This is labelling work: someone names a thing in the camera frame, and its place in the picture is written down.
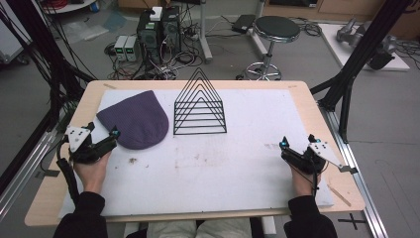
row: person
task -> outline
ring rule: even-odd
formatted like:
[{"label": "person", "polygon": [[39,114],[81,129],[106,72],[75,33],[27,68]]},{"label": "person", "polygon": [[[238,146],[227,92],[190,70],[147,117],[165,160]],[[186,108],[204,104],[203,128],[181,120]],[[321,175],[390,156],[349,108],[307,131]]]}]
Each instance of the person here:
[{"label": "person", "polygon": [[[105,199],[100,195],[100,192],[106,176],[106,167],[110,155],[111,152],[103,156],[101,160],[93,165],[74,165],[74,170],[82,181],[83,192],[80,194],[79,201],[75,206],[74,212],[66,214],[59,223],[53,235],[54,238],[108,237],[106,220],[103,216],[101,216],[102,209],[105,207]],[[318,210],[315,197],[312,195],[312,176],[303,176],[303,173],[298,169],[293,166],[290,166],[290,168],[292,172],[295,197],[288,202],[288,206],[291,211],[291,221],[284,225],[284,231],[287,237],[337,237],[337,232],[333,222],[328,217],[320,214]],[[203,235],[201,237],[232,237],[233,233],[229,231],[229,229],[233,229],[235,231],[236,237],[251,237],[249,219],[248,221],[244,218],[220,219],[213,221],[209,220],[206,222],[209,223],[207,226],[200,225],[198,228],[198,230],[201,229],[201,233],[208,233],[207,236]],[[186,236],[174,236],[180,234],[167,233],[172,231],[167,227],[177,227],[178,229],[179,227],[183,227],[185,224],[187,224],[187,226],[192,226],[186,228],[184,227],[186,230],[196,228],[193,227],[195,222],[183,223],[182,221],[173,221],[150,223],[149,230],[151,231],[148,230],[148,237],[156,236],[159,232],[163,232],[168,235],[166,237],[191,237],[190,234]]]}]

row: stool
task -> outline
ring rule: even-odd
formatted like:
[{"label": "stool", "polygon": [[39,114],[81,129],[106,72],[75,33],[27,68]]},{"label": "stool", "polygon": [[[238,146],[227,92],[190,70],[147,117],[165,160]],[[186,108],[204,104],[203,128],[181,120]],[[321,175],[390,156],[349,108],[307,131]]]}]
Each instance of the stool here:
[{"label": "stool", "polygon": [[280,70],[270,64],[272,57],[272,48],[274,43],[291,43],[294,42],[300,33],[300,28],[293,21],[276,16],[260,17],[254,22],[254,32],[263,39],[270,41],[269,49],[263,58],[263,62],[254,62],[247,67],[245,75],[250,80],[269,80],[269,77],[275,77],[277,80],[281,79]]}]

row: black sleeve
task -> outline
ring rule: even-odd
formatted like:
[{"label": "black sleeve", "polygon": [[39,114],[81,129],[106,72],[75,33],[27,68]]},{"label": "black sleeve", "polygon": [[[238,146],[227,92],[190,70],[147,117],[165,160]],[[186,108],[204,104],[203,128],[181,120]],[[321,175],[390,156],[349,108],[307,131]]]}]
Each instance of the black sleeve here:
[{"label": "black sleeve", "polygon": [[94,192],[80,194],[73,213],[66,214],[56,228],[54,238],[107,238],[106,221],[101,216],[105,199]]},{"label": "black sleeve", "polygon": [[284,224],[288,238],[337,238],[333,222],[319,213],[315,197],[298,196],[288,202],[291,221]]}]

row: pants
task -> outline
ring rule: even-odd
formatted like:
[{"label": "pants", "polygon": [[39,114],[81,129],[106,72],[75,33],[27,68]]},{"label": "pants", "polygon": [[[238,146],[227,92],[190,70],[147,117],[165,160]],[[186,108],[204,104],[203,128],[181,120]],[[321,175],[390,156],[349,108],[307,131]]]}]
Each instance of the pants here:
[{"label": "pants", "polygon": [[252,238],[249,218],[150,222],[148,238]]}]

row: wooden table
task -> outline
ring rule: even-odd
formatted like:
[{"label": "wooden table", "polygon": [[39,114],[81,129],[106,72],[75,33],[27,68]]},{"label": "wooden table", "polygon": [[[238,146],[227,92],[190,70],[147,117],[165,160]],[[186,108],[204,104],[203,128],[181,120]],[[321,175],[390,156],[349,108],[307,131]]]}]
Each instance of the wooden table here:
[{"label": "wooden table", "polygon": [[[333,151],[344,164],[343,157],[322,117],[318,106],[307,85],[302,81],[236,81],[212,80],[216,89],[286,89],[290,92],[305,130],[316,135],[323,141],[330,142]],[[77,110],[70,122],[72,126],[81,127],[91,122],[96,115],[105,90],[110,89],[181,89],[184,80],[174,81],[108,81],[90,82],[80,100]],[[52,163],[50,170],[58,171],[56,163]],[[349,173],[340,173],[337,168],[330,166],[324,173],[323,179],[332,191],[334,205],[320,208],[321,212],[360,211],[365,208],[364,200]],[[28,211],[25,223],[29,226],[57,225],[57,215],[61,209],[67,186],[60,174],[57,178],[44,178],[43,183]],[[203,219],[232,216],[269,216],[288,214],[288,209],[243,210],[232,212],[204,212],[194,214],[142,215],[107,217],[109,222],[155,221],[167,219]]]}]

